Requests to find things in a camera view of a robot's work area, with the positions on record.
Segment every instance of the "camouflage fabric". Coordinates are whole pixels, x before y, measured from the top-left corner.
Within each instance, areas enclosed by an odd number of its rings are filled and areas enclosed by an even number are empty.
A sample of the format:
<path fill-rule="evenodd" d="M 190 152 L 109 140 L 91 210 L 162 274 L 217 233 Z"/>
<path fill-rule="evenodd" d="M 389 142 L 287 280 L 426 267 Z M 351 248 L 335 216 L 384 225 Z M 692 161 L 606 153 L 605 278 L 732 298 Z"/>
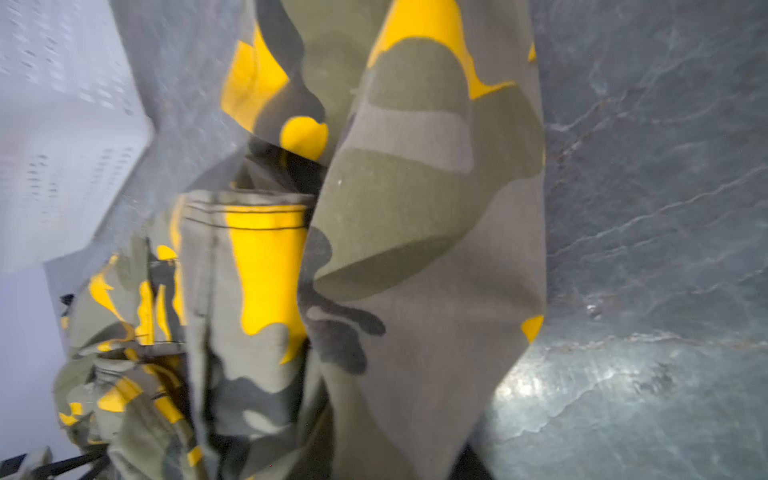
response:
<path fill-rule="evenodd" d="M 183 195 L 76 297 L 61 420 L 127 478 L 457 475 L 544 318 L 528 6 L 243 11 L 222 108 L 285 150 Z"/>

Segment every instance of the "clothing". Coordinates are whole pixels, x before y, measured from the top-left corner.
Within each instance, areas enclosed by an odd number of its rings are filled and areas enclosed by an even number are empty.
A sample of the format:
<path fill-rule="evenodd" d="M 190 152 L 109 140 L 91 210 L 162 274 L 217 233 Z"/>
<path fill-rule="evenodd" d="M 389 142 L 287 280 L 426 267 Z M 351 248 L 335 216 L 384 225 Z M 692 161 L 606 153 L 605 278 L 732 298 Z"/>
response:
<path fill-rule="evenodd" d="M 247 2 L 222 108 L 285 150 L 76 296 L 71 437 L 130 480 L 447 478 L 543 322 L 530 53 L 524 0 Z"/>

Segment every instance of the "white wall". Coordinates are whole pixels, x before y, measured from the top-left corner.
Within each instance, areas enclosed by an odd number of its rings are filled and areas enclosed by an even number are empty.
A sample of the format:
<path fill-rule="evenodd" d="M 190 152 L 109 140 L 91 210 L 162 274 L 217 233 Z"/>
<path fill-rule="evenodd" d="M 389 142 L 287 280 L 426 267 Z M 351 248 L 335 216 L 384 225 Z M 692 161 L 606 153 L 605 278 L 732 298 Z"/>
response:
<path fill-rule="evenodd" d="M 42 266 L 0 276 L 0 461 L 50 446 L 78 455 L 58 427 L 51 387 L 64 347 Z"/>

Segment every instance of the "camouflage jacket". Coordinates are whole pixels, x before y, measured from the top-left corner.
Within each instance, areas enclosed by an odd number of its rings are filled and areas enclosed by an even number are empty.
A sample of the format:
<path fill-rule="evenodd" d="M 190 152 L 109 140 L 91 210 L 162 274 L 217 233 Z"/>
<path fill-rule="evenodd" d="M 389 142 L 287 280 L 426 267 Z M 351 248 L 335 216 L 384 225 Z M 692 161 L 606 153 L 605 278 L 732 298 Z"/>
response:
<path fill-rule="evenodd" d="M 61 422 L 130 480 L 447 478 L 543 322 L 528 6 L 249 0 L 241 38 L 222 108 L 290 154 L 91 278 Z"/>

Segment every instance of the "white perforated panel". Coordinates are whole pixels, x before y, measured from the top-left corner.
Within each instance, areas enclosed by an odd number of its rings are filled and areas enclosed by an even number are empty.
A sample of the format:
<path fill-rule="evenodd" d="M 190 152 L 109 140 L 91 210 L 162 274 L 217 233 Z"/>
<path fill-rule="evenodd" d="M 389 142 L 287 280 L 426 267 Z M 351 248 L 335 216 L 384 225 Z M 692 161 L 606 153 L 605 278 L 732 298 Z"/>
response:
<path fill-rule="evenodd" d="M 88 244 L 152 127 L 106 0 L 0 0 L 0 271 Z"/>

